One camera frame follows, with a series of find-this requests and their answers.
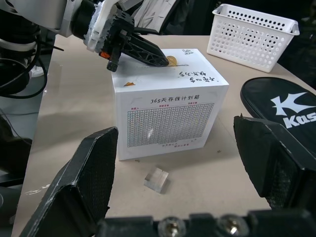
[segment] orange sticker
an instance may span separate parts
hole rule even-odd
[[[128,83],[126,83],[124,86],[131,86],[131,85],[135,85],[135,84],[132,83],[132,82],[128,82]]]

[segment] white cardboard box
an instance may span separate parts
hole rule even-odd
[[[162,51],[178,66],[122,55],[112,73],[119,160],[203,147],[223,103],[229,85],[197,49]]]

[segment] white plastic basket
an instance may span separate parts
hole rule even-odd
[[[269,73],[294,36],[297,21],[222,4],[214,21],[207,53]]]

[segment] printed grid table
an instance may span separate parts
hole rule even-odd
[[[214,103],[129,111],[127,146],[165,144],[201,137]]]

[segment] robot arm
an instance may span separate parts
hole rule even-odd
[[[0,0],[0,9],[69,37],[71,23],[82,0]]]
[[[118,9],[117,2],[0,0],[0,75],[4,78],[0,79],[0,96],[22,99],[12,94],[26,87],[28,72],[40,54],[38,25],[82,39],[88,50],[109,60],[107,69],[112,72],[117,70],[121,53],[150,66],[167,66],[163,52],[136,34],[133,17]],[[36,57],[28,63],[35,49]]]

